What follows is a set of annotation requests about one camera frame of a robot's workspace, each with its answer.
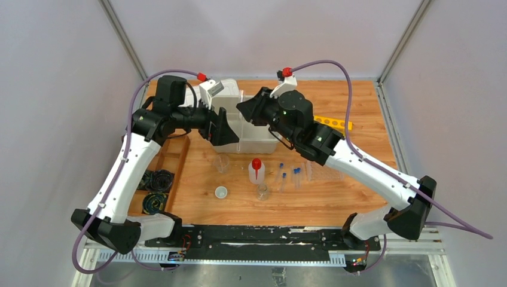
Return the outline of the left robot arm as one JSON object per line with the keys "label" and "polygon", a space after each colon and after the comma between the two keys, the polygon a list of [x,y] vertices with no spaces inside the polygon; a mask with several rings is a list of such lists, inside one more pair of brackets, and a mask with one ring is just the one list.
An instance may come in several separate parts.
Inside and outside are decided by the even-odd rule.
{"label": "left robot arm", "polygon": [[226,109],[212,106],[213,97],[223,88],[219,81],[204,80],[198,85],[197,106],[184,107],[187,90],[192,89],[187,80],[173,75],[159,78],[155,95],[129,120],[120,153],[104,184],[86,209],[74,210],[72,223],[87,238],[120,254],[151,239],[178,246],[183,239],[179,217],[165,211],[128,216],[130,202],[152,159],[175,130],[196,129],[213,146],[239,141],[228,124]]}

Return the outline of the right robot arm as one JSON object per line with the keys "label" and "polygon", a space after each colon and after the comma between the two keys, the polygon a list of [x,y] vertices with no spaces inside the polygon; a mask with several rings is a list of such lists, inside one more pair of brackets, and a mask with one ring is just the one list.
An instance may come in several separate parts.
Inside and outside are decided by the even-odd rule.
{"label": "right robot arm", "polygon": [[303,158],[343,172],[381,195],[385,207],[368,213],[353,213],[341,229],[341,241],[357,249],[371,237],[395,233],[417,240],[432,205],[436,181],[399,172],[354,145],[348,145],[338,130],[314,120],[313,104],[293,90],[277,99],[263,87],[253,98],[237,104],[243,118],[255,126],[268,126],[291,144]]}

